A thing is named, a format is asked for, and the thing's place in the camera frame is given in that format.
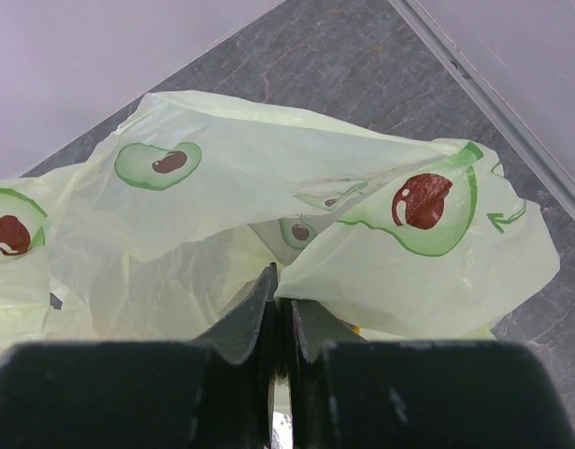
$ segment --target marble surface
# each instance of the marble surface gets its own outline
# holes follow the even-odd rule
[[[470,138],[498,151],[518,194],[540,204],[561,271],[495,333],[537,354],[575,426],[575,224],[385,1],[287,0],[153,90],[185,89],[311,109],[406,138]],[[137,102],[28,175],[86,160]]]

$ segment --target gray stone floor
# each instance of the gray stone floor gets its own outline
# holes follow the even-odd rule
[[[498,151],[518,194],[541,205],[561,271],[496,334],[539,356],[575,426],[575,224],[384,0],[287,0],[153,90],[185,89],[311,109],[406,138],[470,138]],[[137,102],[28,175],[86,160]]]

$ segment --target brown avocado pit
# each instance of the brown avocado pit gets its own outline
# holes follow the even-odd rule
[[[168,152],[165,157],[152,163],[152,170],[156,173],[171,173],[187,163],[185,152]]]
[[[294,224],[291,228],[291,233],[295,239],[305,241],[309,239],[309,231],[301,224]]]
[[[409,178],[393,198],[393,221],[397,226],[404,225],[397,210],[399,203],[404,202],[405,224],[423,230],[431,229],[443,216],[445,197],[452,186],[451,181],[435,173],[423,173]]]
[[[20,255],[29,251],[32,241],[27,228],[13,215],[0,217],[0,252]]]

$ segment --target white wall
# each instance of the white wall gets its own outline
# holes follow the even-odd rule
[[[0,0],[0,179],[16,177],[281,0]]]
[[[575,0],[409,1],[436,23],[575,186]]]

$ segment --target light green plastic bag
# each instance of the light green plastic bag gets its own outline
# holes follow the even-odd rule
[[[272,261],[278,295],[375,338],[478,335],[559,264],[538,205],[481,145],[149,94],[86,163],[0,181],[0,352],[193,338]]]

